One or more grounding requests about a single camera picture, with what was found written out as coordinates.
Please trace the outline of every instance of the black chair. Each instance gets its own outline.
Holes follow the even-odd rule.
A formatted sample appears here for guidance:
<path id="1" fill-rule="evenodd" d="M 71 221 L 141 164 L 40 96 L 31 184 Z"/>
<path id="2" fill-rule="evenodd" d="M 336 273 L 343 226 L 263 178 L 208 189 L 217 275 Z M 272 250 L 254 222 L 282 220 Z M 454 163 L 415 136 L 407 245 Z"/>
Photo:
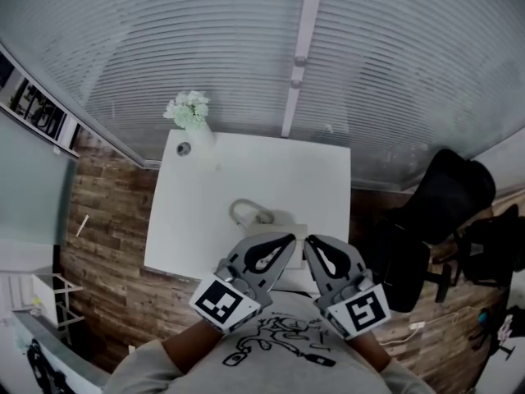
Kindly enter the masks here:
<path id="1" fill-rule="evenodd" d="M 430 250 L 476 213 L 491 205 L 495 185 L 480 163 L 443 149 L 432 159 L 421 184 L 402 208 L 377 224 L 367 266 L 382 283 L 391 309 L 409 312 L 425 280 L 438 285 L 436 302 L 445 300 L 451 267 L 427 271 Z"/>
<path id="2" fill-rule="evenodd" d="M 518 216 L 513 204 L 500 216 L 475 221 L 463 237 L 454 232 L 458 251 L 434 264 L 458 261 L 453 286 L 463 271 L 475 285 L 508 287 L 513 272 L 525 268 L 525 218 Z"/>

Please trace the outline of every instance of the floor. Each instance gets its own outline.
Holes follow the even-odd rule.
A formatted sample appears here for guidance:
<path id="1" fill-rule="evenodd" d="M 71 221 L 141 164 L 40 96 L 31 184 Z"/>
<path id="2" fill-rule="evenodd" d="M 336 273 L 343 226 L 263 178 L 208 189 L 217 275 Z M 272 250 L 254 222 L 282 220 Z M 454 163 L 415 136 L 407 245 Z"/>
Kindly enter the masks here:
<path id="1" fill-rule="evenodd" d="M 143 267 L 158 172 L 133 166 L 85 131 L 75 150 L 80 161 L 61 266 L 66 278 L 84 287 L 71 296 L 72 307 L 86 317 L 81 332 L 84 353 L 111 372 L 128 354 L 128 345 L 169 337 L 198 320 L 187 305 L 197 283 Z M 407 197 L 353 190 L 350 242 L 363 250 L 382 212 L 402 205 Z M 86 214 L 89 220 L 75 236 Z M 480 214 L 490 215 L 490 210 Z M 451 250 L 454 245 L 445 242 L 432 253 L 442 256 Z M 436 304 L 435 295 L 436 287 L 426 283 L 414 311 L 394 314 L 376 334 L 381 342 L 404 339 L 412 333 L 409 323 L 426 321 L 409 340 L 386 348 L 437 393 L 461 393 L 475 383 L 486 360 L 488 343 L 474 351 L 468 340 L 478 331 L 478 310 L 498 305 L 507 294 L 461 279 L 445 303 Z"/>

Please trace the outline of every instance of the white flower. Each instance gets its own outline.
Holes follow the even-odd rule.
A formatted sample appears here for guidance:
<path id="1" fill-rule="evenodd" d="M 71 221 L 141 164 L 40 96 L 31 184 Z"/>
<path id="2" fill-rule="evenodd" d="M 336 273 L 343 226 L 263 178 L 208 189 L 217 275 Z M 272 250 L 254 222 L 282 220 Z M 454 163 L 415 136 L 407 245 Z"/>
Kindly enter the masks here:
<path id="1" fill-rule="evenodd" d="M 166 106 L 166 111 L 162 114 L 164 118 L 173 119 L 175 118 L 175 103 L 173 102 L 173 99 L 168 103 Z"/>
<path id="2" fill-rule="evenodd" d="M 204 103 L 195 105 L 194 112 L 195 112 L 195 115 L 206 117 L 208 115 L 208 105 L 205 105 Z"/>
<path id="3" fill-rule="evenodd" d="M 206 125 L 209 98 L 204 92 L 192 90 L 189 93 L 179 92 L 175 101 L 169 101 L 163 116 L 172 119 L 185 129 L 199 129 Z"/>
<path id="4" fill-rule="evenodd" d="M 196 90 L 192 90 L 188 94 L 188 98 L 186 100 L 186 103 L 197 105 L 198 103 L 208 103 L 210 100 L 204 96 L 204 92 L 198 92 Z"/>
<path id="5" fill-rule="evenodd" d="M 186 92 L 179 92 L 179 94 L 175 98 L 175 103 L 177 105 L 182 105 L 183 103 L 187 103 L 187 102 L 188 102 L 188 95 L 186 94 Z"/>

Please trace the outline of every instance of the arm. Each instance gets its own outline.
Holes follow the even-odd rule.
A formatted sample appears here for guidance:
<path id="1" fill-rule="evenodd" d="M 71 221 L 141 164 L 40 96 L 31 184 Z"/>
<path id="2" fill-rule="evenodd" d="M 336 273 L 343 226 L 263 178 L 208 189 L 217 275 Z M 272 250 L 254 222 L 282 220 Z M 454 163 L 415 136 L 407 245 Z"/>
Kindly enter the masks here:
<path id="1" fill-rule="evenodd" d="M 382 372 L 391 361 L 390 355 L 381 347 L 371 332 L 354 337 L 346 342 L 357 351 L 377 372 Z"/>
<path id="2" fill-rule="evenodd" d="M 188 373 L 206 356 L 224 335 L 206 321 L 199 321 L 176 336 L 168 338 L 162 347 L 171 362 L 182 372 Z"/>
<path id="3" fill-rule="evenodd" d="M 435 394 L 422 379 L 391 359 L 371 332 L 348 340 L 346 344 L 383 377 L 393 394 Z"/>
<path id="4" fill-rule="evenodd" d="M 151 341 L 122 360 L 104 388 L 104 394 L 165 392 L 222 339 L 222 333 L 200 321 L 163 343 Z"/>

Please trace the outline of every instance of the cable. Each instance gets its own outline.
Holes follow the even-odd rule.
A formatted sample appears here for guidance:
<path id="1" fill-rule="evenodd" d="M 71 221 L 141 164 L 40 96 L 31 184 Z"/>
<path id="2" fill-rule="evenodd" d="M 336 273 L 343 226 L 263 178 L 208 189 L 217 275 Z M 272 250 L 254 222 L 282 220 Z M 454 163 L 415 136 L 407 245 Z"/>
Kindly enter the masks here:
<path id="1" fill-rule="evenodd" d="M 442 317 L 438 317 L 438 318 L 434 318 L 433 320 L 431 321 L 423 321 L 425 323 L 425 327 L 428 325 L 428 324 L 432 324 L 432 323 L 435 323 L 436 321 L 440 321 L 441 319 L 444 319 L 444 318 L 448 318 L 450 315 L 454 315 L 454 318 L 452 319 L 452 325 L 456 325 L 459 321 L 459 313 L 461 311 L 464 311 L 466 309 L 472 309 L 472 310 L 475 310 L 475 311 L 478 311 L 480 310 L 481 308 L 474 308 L 472 306 L 464 306 L 463 308 L 461 309 L 458 309 L 457 311 L 455 312 L 451 312 L 447 315 L 443 315 Z M 393 340 L 393 341 L 388 341 L 387 343 L 379 343 L 381 346 L 387 346 L 387 345 L 394 345 L 394 344 L 400 344 L 400 343 L 405 343 L 406 341 L 410 340 L 412 337 L 415 336 L 416 332 L 418 332 L 419 328 L 416 328 L 412 334 L 410 334 L 410 336 L 404 338 L 403 340 Z"/>
<path id="2" fill-rule="evenodd" d="M 447 315 L 443 315 L 442 317 L 438 317 L 438 318 L 435 318 L 431 321 L 426 321 L 425 322 L 425 325 L 427 326 L 428 324 L 432 324 L 432 323 L 435 323 L 436 321 L 439 321 L 440 319 L 443 319 L 443 318 L 448 318 L 450 315 L 454 315 L 454 319 L 452 320 L 452 325 L 456 325 L 459 321 L 459 313 L 465 309 L 474 309 L 474 310 L 480 310 L 481 308 L 473 308 L 472 306 L 464 306 L 463 308 L 461 309 L 458 309 L 456 312 L 451 312 L 450 314 L 447 314 Z"/>
<path id="3" fill-rule="evenodd" d="M 403 340 L 393 340 L 393 341 L 388 341 L 387 343 L 379 343 L 381 346 L 387 346 L 387 345 L 395 345 L 395 344 L 398 344 L 398 343 L 405 343 L 406 341 L 410 340 L 412 337 L 414 337 L 416 335 L 416 332 L 419 331 L 419 328 L 416 328 L 412 334 L 410 334 L 410 336 L 404 338 Z"/>
<path id="4" fill-rule="evenodd" d="M 257 216 L 255 216 L 255 219 L 257 220 L 257 223 L 274 223 L 275 217 L 272 213 L 272 211 L 268 210 L 267 208 L 264 208 L 260 204 L 254 203 L 252 200 L 248 199 L 237 199 L 234 201 L 230 206 L 230 218 L 234 221 L 235 225 L 243 227 L 246 231 L 248 228 L 243 223 L 243 221 L 240 219 L 239 216 L 235 213 L 235 207 L 237 204 L 247 204 L 248 206 L 255 208 L 257 210 Z"/>

